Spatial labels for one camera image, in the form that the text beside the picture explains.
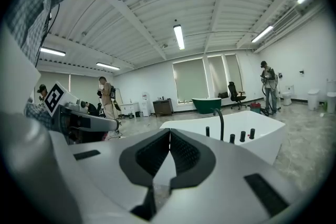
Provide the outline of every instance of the wooden cabinet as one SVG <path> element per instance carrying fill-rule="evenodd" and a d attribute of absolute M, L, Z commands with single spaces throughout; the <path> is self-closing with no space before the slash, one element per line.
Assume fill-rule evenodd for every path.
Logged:
<path fill-rule="evenodd" d="M 160 100 L 153 102 L 155 116 L 157 115 L 173 115 L 172 100 Z"/>

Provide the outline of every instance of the concrete floor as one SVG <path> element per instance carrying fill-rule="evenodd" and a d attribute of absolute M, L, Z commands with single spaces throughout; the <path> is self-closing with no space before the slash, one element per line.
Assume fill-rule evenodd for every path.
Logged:
<path fill-rule="evenodd" d="M 222 108 L 221 111 L 223 115 L 239 112 L 237 108 L 230 109 L 230 107 Z M 287 137 L 278 153 L 274 168 L 294 181 L 302 191 L 309 190 L 323 178 L 336 152 L 336 114 L 325 113 L 320 117 L 320 113 L 323 112 L 322 108 L 310 111 L 307 104 L 293 102 L 290 106 L 282 106 L 279 113 L 271 116 L 284 122 L 287 128 Z M 120 132 L 127 137 L 158 129 L 166 121 L 211 116 L 212 114 L 185 112 L 157 118 L 151 116 L 124 119 Z"/>

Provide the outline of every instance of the vent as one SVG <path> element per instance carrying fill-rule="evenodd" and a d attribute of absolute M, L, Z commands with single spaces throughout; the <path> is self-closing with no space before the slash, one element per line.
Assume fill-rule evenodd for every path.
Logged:
<path fill-rule="evenodd" d="M 272 31 L 277 35 L 301 17 L 302 14 L 296 8 L 290 9 L 273 25 Z"/>

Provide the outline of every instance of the black knob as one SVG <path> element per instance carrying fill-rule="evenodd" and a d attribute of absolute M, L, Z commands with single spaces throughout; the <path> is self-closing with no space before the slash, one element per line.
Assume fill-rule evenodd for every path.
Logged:
<path fill-rule="evenodd" d="M 245 132 L 245 131 L 242 131 L 242 132 L 240 133 L 240 140 L 239 140 L 239 141 L 241 141 L 241 142 L 245 142 L 245 135 L 246 135 L 246 132 Z"/>
<path fill-rule="evenodd" d="M 236 136 L 235 136 L 234 134 L 231 134 L 231 135 L 230 135 L 230 143 L 231 143 L 231 144 L 234 144 L 234 143 L 235 143 L 235 137 L 236 137 Z"/>
<path fill-rule="evenodd" d="M 256 132 L 255 129 L 251 129 L 250 131 L 250 139 L 254 139 L 254 133 Z"/>

